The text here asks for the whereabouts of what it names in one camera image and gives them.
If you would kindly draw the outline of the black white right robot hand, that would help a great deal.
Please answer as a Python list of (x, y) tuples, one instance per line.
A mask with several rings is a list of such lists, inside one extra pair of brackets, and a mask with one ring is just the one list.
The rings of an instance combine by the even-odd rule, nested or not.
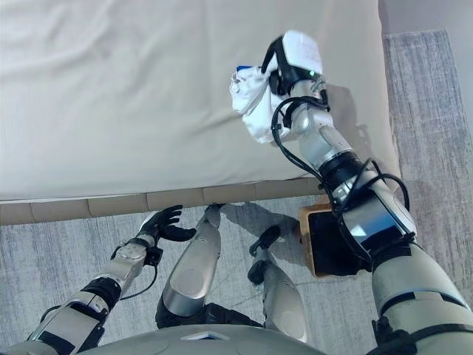
[(274, 95), (289, 95), (300, 82), (324, 87), (325, 78), (318, 44), (305, 33), (288, 30), (268, 47), (261, 66)]

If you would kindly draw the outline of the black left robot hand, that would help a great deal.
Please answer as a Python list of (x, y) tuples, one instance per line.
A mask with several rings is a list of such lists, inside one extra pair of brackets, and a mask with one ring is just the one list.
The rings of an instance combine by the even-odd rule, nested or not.
[(136, 237), (141, 239), (144, 236), (152, 237), (154, 244), (157, 244), (159, 239), (180, 243), (190, 240), (197, 230), (177, 226), (182, 208), (182, 205), (175, 205), (150, 214), (142, 223)]

